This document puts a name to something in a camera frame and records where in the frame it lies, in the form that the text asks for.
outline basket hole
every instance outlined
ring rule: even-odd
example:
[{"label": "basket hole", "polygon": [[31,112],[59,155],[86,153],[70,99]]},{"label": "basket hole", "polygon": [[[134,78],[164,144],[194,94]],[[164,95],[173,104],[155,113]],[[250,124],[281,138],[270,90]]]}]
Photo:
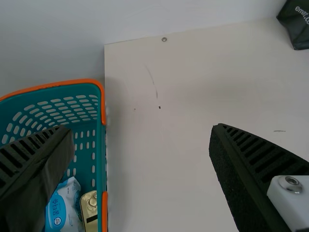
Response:
[{"label": "basket hole", "polygon": [[32,118],[29,118],[28,121],[25,123],[26,126],[29,126],[29,124],[33,121]]},{"label": "basket hole", "polygon": [[35,106],[35,105],[29,105],[29,106],[25,107],[24,110],[27,111],[27,110],[29,110],[29,109],[32,109],[34,106]]},{"label": "basket hole", "polygon": [[55,102],[60,102],[61,100],[60,99],[52,99],[50,100],[52,103],[55,103]]},{"label": "basket hole", "polygon": [[21,131],[20,131],[20,136],[24,136],[24,135],[25,135],[25,132],[26,132],[26,129],[25,129],[25,128],[21,129]]},{"label": "basket hole", "polygon": [[68,101],[68,100],[73,100],[73,97],[66,97],[66,98],[63,98],[63,99]]},{"label": "basket hole", "polygon": [[9,136],[7,134],[5,134],[3,137],[2,137],[2,144],[6,144],[6,142],[8,141],[8,138]]},{"label": "basket hole", "polygon": [[52,108],[52,106],[51,105],[42,106],[42,109],[49,109],[49,108]]},{"label": "basket hole", "polygon": [[23,122],[26,120],[27,117],[28,117],[27,115],[24,115],[24,116],[19,120],[19,123],[23,123]]},{"label": "basket hole", "polygon": [[47,101],[41,101],[41,102],[38,102],[38,105],[46,105],[48,102]]},{"label": "basket hole", "polygon": [[47,113],[51,113],[51,112],[55,112],[56,109],[50,109],[50,110],[46,110]]},{"label": "basket hole", "polygon": [[85,98],[85,95],[77,95],[76,98]]},{"label": "basket hole", "polygon": [[18,112],[14,117],[13,121],[16,121],[21,116],[21,112]]},{"label": "basket hole", "polygon": [[35,126],[38,124],[38,122],[34,122],[32,125],[31,125],[31,128],[35,128]]},{"label": "basket hole", "polygon": [[12,123],[9,123],[8,126],[7,126],[7,128],[6,128],[6,131],[7,131],[7,132],[11,132],[12,128],[13,128],[13,124],[12,124]]},{"label": "basket hole", "polygon": [[42,127],[42,124],[38,125],[38,127],[37,127],[37,131],[38,131],[38,130],[40,130],[40,129],[41,129],[41,127]]},{"label": "basket hole", "polygon": [[35,117],[39,117],[39,116],[41,116],[42,114],[44,114],[43,112],[39,112],[39,113],[37,113],[36,115],[35,115]]},{"label": "basket hole", "polygon": [[17,133],[18,133],[18,131],[19,131],[19,126],[16,126],[16,127],[14,128],[13,133],[14,133],[14,134],[17,134]]},{"label": "basket hole", "polygon": [[62,105],[64,105],[63,102],[61,102],[61,103],[56,103],[56,104],[55,104],[55,106],[62,106]]},{"label": "basket hole", "polygon": [[46,119],[47,118],[47,116],[45,115],[45,116],[43,116],[43,117],[40,117],[40,120],[44,120],[44,119]]},{"label": "basket hole", "polygon": [[52,114],[50,114],[50,116],[56,116],[56,115],[59,115],[60,113],[52,113]]}]

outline black bag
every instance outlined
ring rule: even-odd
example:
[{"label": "black bag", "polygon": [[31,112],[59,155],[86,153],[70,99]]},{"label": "black bag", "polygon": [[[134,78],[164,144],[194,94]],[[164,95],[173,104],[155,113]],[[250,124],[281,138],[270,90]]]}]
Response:
[{"label": "black bag", "polygon": [[287,0],[277,19],[288,30],[294,50],[309,49],[309,0]]}]

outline white wall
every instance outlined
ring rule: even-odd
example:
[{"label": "white wall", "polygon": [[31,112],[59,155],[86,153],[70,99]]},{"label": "white wall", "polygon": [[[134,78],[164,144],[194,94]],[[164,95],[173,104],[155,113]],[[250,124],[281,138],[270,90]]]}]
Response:
[{"label": "white wall", "polygon": [[47,82],[103,76],[104,44],[275,16],[283,3],[1,0],[0,95]]}]

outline bolt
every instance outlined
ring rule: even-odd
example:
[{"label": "bolt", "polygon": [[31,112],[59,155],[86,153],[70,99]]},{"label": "bolt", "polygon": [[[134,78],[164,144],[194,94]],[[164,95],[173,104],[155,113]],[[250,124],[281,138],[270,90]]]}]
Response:
[{"label": "bolt", "polygon": [[296,180],[295,178],[291,177],[291,176],[286,176],[285,177],[286,182],[288,182],[291,185],[298,185],[299,181]]}]

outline black mark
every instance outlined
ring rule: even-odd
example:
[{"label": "black mark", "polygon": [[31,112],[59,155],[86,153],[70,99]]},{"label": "black mark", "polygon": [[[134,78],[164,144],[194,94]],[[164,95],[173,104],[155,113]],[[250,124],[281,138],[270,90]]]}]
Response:
[{"label": "black mark", "polygon": [[155,88],[156,98],[158,99],[158,90],[156,89],[154,78],[153,78],[153,76],[151,75],[151,73],[150,73],[149,68],[147,67],[147,65],[144,64],[144,66],[145,66],[145,68],[147,69],[148,74],[149,74],[149,76],[150,76],[150,78],[151,78],[151,80],[152,80],[152,82],[153,82],[153,85],[154,85],[154,88]]},{"label": "black mark", "polygon": [[89,222],[92,222],[92,221],[97,220],[97,219],[98,219],[98,215],[94,215],[92,217],[87,218],[86,222],[89,223]]}]

